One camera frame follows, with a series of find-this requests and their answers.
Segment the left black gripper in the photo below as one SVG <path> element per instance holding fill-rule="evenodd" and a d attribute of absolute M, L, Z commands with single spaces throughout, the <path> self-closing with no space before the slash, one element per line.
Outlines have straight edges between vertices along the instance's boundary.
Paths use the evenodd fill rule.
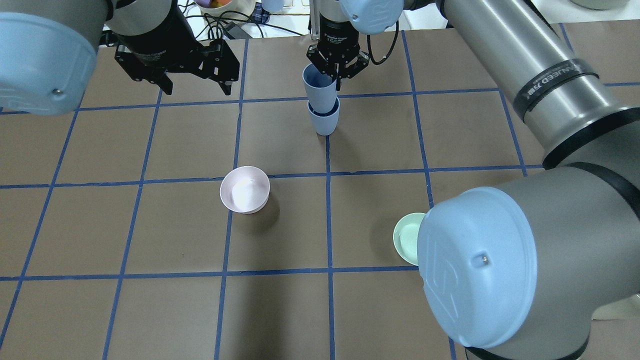
<path fill-rule="evenodd" d="M 240 62 L 229 44 L 221 38 L 207 45 L 197 41 L 178 5 L 116 5 L 114 34 L 149 68 L 210 79 L 226 96 L 239 80 Z M 158 75 L 156 84 L 164 94 L 173 94 L 167 74 Z"/>

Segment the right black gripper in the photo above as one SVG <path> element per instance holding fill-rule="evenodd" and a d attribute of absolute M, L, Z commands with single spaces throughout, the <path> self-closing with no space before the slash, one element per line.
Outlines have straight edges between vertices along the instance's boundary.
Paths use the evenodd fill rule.
<path fill-rule="evenodd" d="M 318 40 L 306 52 L 307 59 L 322 74 L 334 80 L 339 92 L 345 79 L 352 79 L 370 64 L 370 56 L 361 50 L 359 32 L 352 23 L 339 22 L 318 14 Z"/>

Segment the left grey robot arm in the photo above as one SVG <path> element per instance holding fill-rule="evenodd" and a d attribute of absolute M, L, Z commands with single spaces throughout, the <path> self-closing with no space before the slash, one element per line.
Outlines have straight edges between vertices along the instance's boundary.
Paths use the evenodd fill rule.
<path fill-rule="evenodd" d="M 3 0 L 0 103 L 59 116 L 82 102 L 101 44 L 131 80 L 173 91 L 169 73 L 209 79 L 230 95 L 240 62 L 224 39 L 197 41 L 176 0 Z"/>

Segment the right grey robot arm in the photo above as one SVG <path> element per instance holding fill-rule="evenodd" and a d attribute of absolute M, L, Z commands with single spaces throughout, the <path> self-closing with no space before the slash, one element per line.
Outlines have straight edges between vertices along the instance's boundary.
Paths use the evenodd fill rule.
<path fill-rule="evenodd" d="M 312 139 L 315 154 L 331 173 L 307 180 L 314 223 L 309 239 L 325 236 L 326 271 L 306 275 L 311 282 L 300 318 L 298 360 L 472 360 L 474 355 L 451 341 L 436 324 L 419 285 L 416 269 L 402 269 L 391 246 L 393 224 L 404 212 L 428 209 L 471 186 L 490 186 L 541 174 L 543 147 L 518 118 L 500 91 L 463 89 L 444 75 L 445 84 L 427 89 L 429 66 L 472 75 L 476 60 L 452 25 L 446 30 L 411 32 L 403 39 L 401 70 L 414 82 L 416 95 L 345 97 L 343 116 L 330 136 L 318 136 L 309 120 L 299 133 Z M 353 174 L 338 172 L 339 160 L 353 160 L 347 150 L 347 120 L 380 141 L 384 158 L 420 150 L 429 173 Z"/>

